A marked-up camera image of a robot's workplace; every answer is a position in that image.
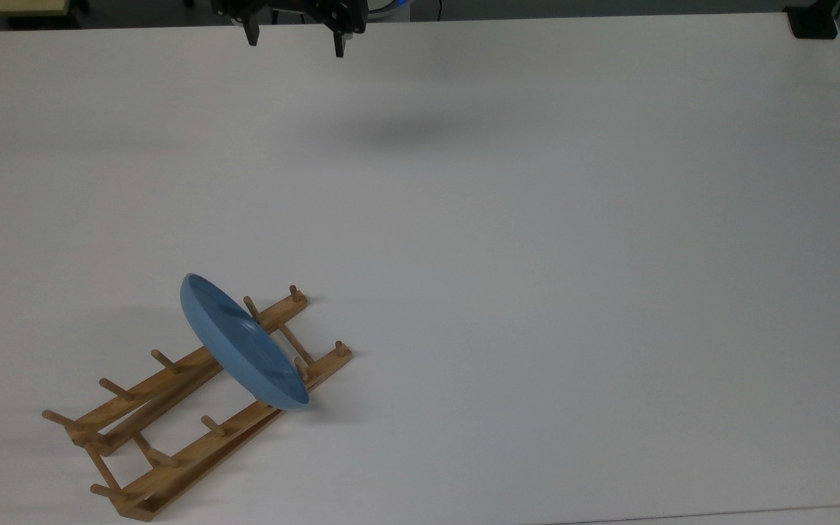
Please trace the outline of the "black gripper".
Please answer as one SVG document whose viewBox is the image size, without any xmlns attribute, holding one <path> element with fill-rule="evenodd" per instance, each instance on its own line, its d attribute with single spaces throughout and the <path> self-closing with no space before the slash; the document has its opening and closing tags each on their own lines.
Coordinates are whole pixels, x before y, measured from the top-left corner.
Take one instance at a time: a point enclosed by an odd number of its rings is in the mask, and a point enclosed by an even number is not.
<svg viewBox="0 0 840 525">
<path fill-rule="evenodd" d="M 254 19 L 263 10 L 304 14 L 330 28 L 336 58 L 346 55 L 348 34 L 365 32 L 369 19 L 367 1 L 213 1 L 212 11 L 244 26 L 251 47 L 259 43 L 260 24 Z"/>
</svg>

